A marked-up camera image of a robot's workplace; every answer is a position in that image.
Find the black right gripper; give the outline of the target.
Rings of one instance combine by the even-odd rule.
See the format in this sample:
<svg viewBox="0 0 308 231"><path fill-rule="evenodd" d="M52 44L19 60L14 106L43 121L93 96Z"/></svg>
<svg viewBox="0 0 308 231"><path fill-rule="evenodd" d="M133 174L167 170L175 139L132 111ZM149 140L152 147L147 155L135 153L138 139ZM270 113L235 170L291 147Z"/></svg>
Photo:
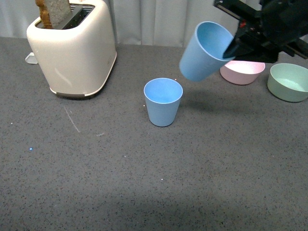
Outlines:
<svg viewBox="0 0 308 231"><path fill-rule="evenodd" d="M213 5L239 21L224 59L275 63L280 52L308 57L306 0L261 0L255 10L240 0L216 0Z"/></svg>

